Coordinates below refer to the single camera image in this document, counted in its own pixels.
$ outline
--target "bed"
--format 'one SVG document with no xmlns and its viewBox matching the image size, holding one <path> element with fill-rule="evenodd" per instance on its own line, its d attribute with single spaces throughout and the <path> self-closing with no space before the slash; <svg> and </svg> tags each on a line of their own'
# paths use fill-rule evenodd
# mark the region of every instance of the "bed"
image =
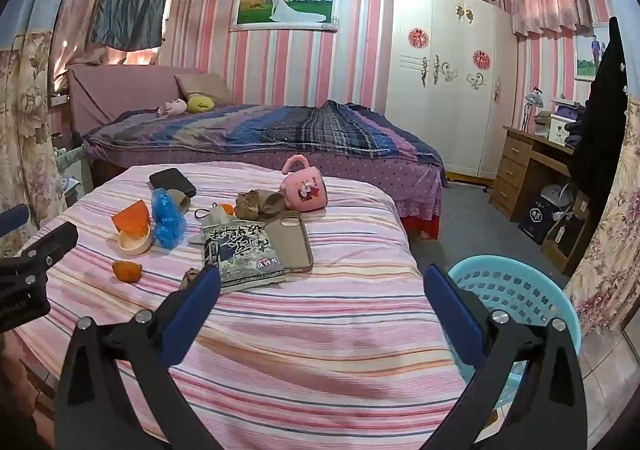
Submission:
<svg viewBox="0 0 640 450">
<path fill-rule="evenodd" d="M 51 312 L 18 329 L 34 356 L 59 376 L 76 321 L 127 321 L 156 308 L 202 264 L 183 241 L 136 261 L 138 284 L 117 281 L 120 258 L 110 216 L 139 198 L 148 176 L 170 165 L 136 166 L 95 189 L 39 235 L 75 223 L 77 247 L 49 271 Z M 277 189 L 283 176 L 239 162 L 184 164 L 198 194 L 193 211 L 233 202 L 238 191 Z M 171 375 L 226 450 L 415 449 L 442 422 L 465 384 L 422 281 L 394 202 L 370 184 L 327 177 L 329 204 L 305 214 L 315 258 L 310 273 L 220 297 Z M 121 374 L 143 427 L 159 435 L 130 367 Z"/>
<path fill-rule="evenodd" d="M 438 237 L 444 168 L 437 152 L 415 136 L 365 107 L 350 104 L 347 112 L 334 102 L 318 112 L 305 107 L 240 106 L 244 108 L 233 114 L 218 108 L 213 111 L 218 133 L 209 135 L 198 122 L 210 116 L 154 123 L 153 114 L 144 111 L 178 98 L 174 74 L 183 72 L 189 70 L 71 68 L 74 127 L 84 136 L 88 155 L 108 170 L 106 176 L 97 175 L 98 182 L 141 164 L 233 160 L 280 169 L 289 156 L 305 154 L 323 175 L 354 178 L 382 189 L 394 199 L 405 227 L 421 231 L 423 237 Z M 224 122 L 220 113 L 227 115 Z M 287 123 L 286 130 L 275 126 L 278 120 Z M 265 123 L 270 130 L 261 130 Z"/>
</svg>

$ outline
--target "desk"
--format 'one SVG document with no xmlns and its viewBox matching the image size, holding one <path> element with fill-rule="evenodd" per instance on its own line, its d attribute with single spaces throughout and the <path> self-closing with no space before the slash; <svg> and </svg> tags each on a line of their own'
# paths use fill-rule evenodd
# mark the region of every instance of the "desk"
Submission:
<svg viewBox="0 0 640 450">
<path fill-rule="evenodd" d="M 507 137 L 489 202 L 508 220 L 520 221 L 546 185 L 564 185 L 570 181 L 566 164 L 573 150 L 510 126 L 504 128 Z M 594 233 L 584 204 L 587 201 L 583 194 L 578 194 L 574 212 L 585 221 L 569 256 L 565 256 L 554 242 L 557 227 L 551 229 L 542 243 L 542 252 L 564 274 L 575 271 Z"/>
</svg>

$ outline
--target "wardrobe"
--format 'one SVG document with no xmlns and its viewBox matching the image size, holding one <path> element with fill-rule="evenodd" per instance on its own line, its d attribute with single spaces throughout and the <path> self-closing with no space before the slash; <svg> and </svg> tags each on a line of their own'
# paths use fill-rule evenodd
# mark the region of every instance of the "wardrobe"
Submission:
<svg viewBox="0 0 640 450">
<path fill-rule="evenodd" d="M 385 116 L 449 173 L 495 178 L 515 103 L 511 17 L 482 0 L 386 0 L 392 23 Z"/>
</svg>

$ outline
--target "striped tablecloth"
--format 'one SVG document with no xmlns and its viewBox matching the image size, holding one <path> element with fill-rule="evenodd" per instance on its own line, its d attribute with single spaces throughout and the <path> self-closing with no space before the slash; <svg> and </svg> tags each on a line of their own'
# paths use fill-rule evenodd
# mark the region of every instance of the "striped tablecloth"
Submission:
<svg viewBox="0 0 640 450">
<path fill-rule="evenodd" d="M 78 246 L 49 271 L 51 312 L 18 331 L 59 376 L 78 318 L 128 321 L 178 289 L 202 254 L 183 241 L 136 258 L 143 277 L 116 280 L 121 258 L 111 216 L 150 204 L 150 174 L 137 166 L 95 189 L 42 231 L 78 226 Z M 238 191 L 276 190 L 279 172 L 236 162 L 180 165 L 196 208 L 233 203 Z M 464 389 L 422 283 L 394 203 L 377 188 L 325 179 L 329 205 L 305 214 L 313 271 L 284 284 L 220 297 L 184 361 L 170 370 L 203 423 L 232 449 L 417 449 Z M 161 435 L 130 366 L 122 376 L 144 428 Z"/>
</svg>

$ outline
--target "phone case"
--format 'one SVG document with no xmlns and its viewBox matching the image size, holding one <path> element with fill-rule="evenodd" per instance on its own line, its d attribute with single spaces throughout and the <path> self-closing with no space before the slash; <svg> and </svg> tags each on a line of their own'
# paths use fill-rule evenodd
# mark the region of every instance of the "phone case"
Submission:
<svg viewBox="0 0 640 450">
<path fill-rule="evenodd" d="M 285 271 L 311 271 L 314 256 L 299 212 L 281 212 L 264 229 Z"/>
<path fill-rule="evenodd" d="M 175 167 L 150 175 L 149 182 L 155 189 L 179 190 L 187 197 L 196 195 L 196 187 Z"/>
</svg>

